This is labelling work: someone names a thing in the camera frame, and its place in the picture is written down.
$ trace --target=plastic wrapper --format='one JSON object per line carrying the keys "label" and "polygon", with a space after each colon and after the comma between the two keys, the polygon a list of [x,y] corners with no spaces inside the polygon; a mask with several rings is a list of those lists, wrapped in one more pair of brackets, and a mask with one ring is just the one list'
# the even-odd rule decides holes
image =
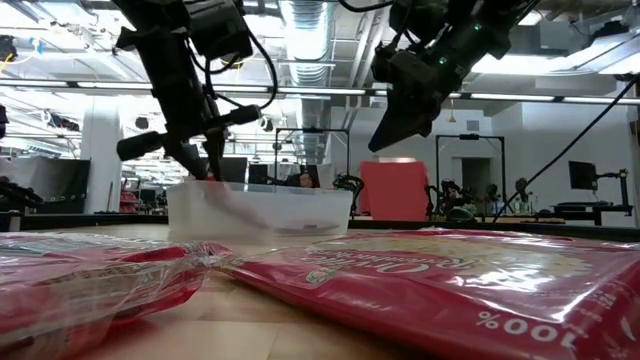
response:
{"label": "plastic wrapper", "polygon": [[186,302],[230,252],[88,234],[0,234],[0,358],[55,359]]}
{"label": "plastic wrapper", "polygon": [[446,359],[639,359],[640,252],[430,229],[226,260],[285,301]]}

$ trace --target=doorway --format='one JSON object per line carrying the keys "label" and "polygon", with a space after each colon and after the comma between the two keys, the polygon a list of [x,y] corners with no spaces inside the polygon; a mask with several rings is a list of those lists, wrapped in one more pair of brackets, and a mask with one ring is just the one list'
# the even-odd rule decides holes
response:
{"label": "doorway", "polygon": [[490,204],[485,201],[487,186],[491,184],[491,159],[462,158],[462,187],[472,189],[477,213],[487,214]]}

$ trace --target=red panel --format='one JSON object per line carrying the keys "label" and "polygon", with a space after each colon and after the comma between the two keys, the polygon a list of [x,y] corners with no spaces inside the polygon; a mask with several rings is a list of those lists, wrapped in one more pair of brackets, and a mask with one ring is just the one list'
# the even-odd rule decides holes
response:
{"label": "red panel", "polygon": [[374,220],[424,221],[428,184],[424,163],[365,161],[360,173],[365,184],[361,211],[368,208]]}

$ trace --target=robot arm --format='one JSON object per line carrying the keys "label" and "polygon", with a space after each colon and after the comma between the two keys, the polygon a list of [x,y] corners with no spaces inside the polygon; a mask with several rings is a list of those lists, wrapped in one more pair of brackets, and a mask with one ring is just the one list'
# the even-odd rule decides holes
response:
{"label": "robot arm", "polygon": [[235,59],[253,52],[250,32],[242,18],[242,2],[232,0],[114,0],[136,27],[123,28],[117,47],[138,50],[166,119],[165,134],[149,132],[118,143],[120,159],[130,160],[164,147],[197,179],[207,176],[206,164],[189,139],[204,135],[210,168],[222,180],[220,158],[224,130],[261,117],[257,106],[242,106],[221,116],[215,93],[203,87],[192,61],[189,39],[207,59],[234,54]]}
{"label": "robot arm", "polygon": [[[396,0],[389,23],[397,36],[378,46],[372,65],[374,78],[391,87],[369,149],[376,152],[415,134],[429,135],[440,104],[486,54],[500,59],[509,51],[511,28],[539,2]],[[396,50],[407,31],[419,42]]]}
{"label": "robot arm", "polygon": [[[371,151],[378,151],[415,134],[429,135],[442,101],[461,86],[487,53],[496,58],[507,53],[509,31],[540,0],[394,0],[367,8],[338,1],[357,12],[391,5],[389,23],[397,35],[389,45],[377,47],[372,65],[374,78],[392,86],[387,111],[369,143]],[[134,159],[164,147],[167,155],[197,179],[205,179],[206,166],[197,148],[189,145],[190,138],[204,135],[210,168],[222,180],[224,130],[262,114],[254,105],[221,116],[210,81],[204,87],[199,81],[188,41],[207,59],[203,68],[207,79],[224,70],[210,71],[212,60],[231,55],[232,64],[250,56],[251,41],[264,52],[242,18],[242,0],[113,2],[136,27],[135,31],[123,28],[117,46],[138,50],[167,122],[165,134],[150,132],[120,141],[120,159]],[[418,41],[397,50],[400,37],[410,33]],[[270,69],[275,79],[275,69]]]}

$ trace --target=ventilation duct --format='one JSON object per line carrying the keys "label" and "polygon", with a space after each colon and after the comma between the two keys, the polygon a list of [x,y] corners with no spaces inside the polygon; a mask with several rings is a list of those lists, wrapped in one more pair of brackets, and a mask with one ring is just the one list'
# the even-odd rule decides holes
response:
{"label": "ventilation duct", "polygon": [[[324,1],[279,1],[282,18],[286,24],[287,57],[303,60],[305,64],[291,64],[293,86],[326,87],[329,68],[320,62],[330,56],[330,29],[335,4]],[[296,117],[300,127],[326,128],[330,124],[325,100],[300,99]],[[323,152],[317,151],[326,136],[303,136],[302,144],[307,161],[322,161]]]}

